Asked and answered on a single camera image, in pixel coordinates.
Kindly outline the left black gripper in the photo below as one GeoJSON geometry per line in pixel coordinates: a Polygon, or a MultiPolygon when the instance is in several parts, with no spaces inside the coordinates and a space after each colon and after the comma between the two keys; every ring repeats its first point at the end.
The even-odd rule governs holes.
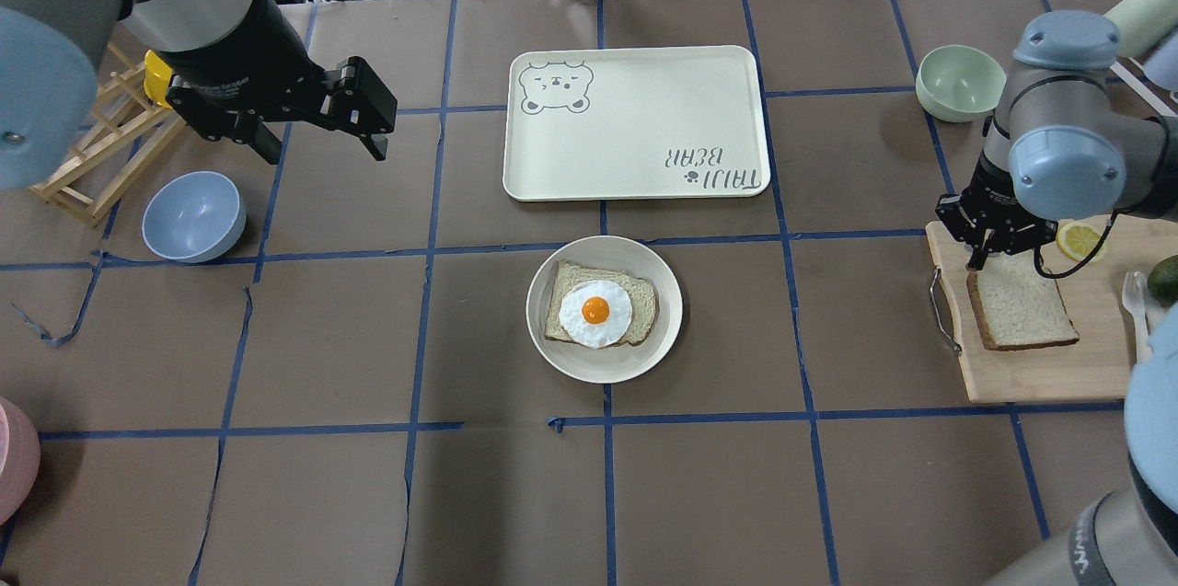
{"type": "Polygon", "coordinates": [[[249,4],[247,14],[221,40],[200,50],[168,51],[179,86],[166,99],[205,139],[234,134],[269,166],[282,162],[282,138],[266,121],[299,118],[340,131],[364,145],[375,162],[388,159],[398,100],[363,57],[323,70],[273,2],[249,4]]]}

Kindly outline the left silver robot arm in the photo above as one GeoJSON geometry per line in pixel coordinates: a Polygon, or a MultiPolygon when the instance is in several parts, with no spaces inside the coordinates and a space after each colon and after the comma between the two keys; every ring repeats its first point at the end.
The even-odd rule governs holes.
{"type": "Polygon", "coordinates": [[[388,158],[398,103],[365,58],[324,70],[274,0],[1,0],[4,189],[62,165],[88,114],[115,24],[155,51],[172,75],[166,103],[210,141],[232,139],[269,164],[269,123],[310,123],[388,158]]]}

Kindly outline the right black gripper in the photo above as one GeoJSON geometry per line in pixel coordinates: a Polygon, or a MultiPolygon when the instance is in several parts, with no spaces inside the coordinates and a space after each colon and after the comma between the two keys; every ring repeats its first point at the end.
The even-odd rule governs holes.
{"type": "Polygon", "coordinates": [[[1057,222],[1028,213],[1018,203],[1010,172],[987,158],[977,162],[967,187],[944,193],[937,217],[969,250],[968,271],[981,271],[990,255],[1017,255],[1055,239],[1057,222]]]}

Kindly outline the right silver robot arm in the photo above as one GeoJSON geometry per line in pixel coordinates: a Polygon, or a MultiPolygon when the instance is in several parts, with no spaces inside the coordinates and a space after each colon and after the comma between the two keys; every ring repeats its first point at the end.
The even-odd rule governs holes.
{"type": "MultiPolygon", "coordinates": [[[[1174,88],[1174,0],[1121,0],[1108,12],[1055,9],[1023,29],[984,130],[975,175],[938,200],[969,246],[969,270],[998,252],[1038,254],[1060,220],[1106,213],[1174,220],[1174,116],[1111,108],[1105,75],[1149,53],[1149,80],[1174,88]]],[[[990,578],[993,585],[1173,585],[1177,502],[1174,304],[1149,332],[1124,402],[1131,486],[990,578]]]]}

